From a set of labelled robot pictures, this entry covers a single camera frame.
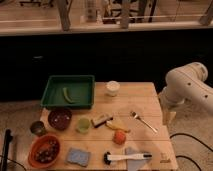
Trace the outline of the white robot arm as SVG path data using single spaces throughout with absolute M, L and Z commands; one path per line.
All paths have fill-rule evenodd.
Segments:
M 208 70 L 200 62 L 174 68 L 166 74 L 166 86 L 158 94 L 164 125 L 171 123 L 176 115 L 174 108 L 186 99 L 213 114 L 213 88 L 205 84 L 207 77 Z

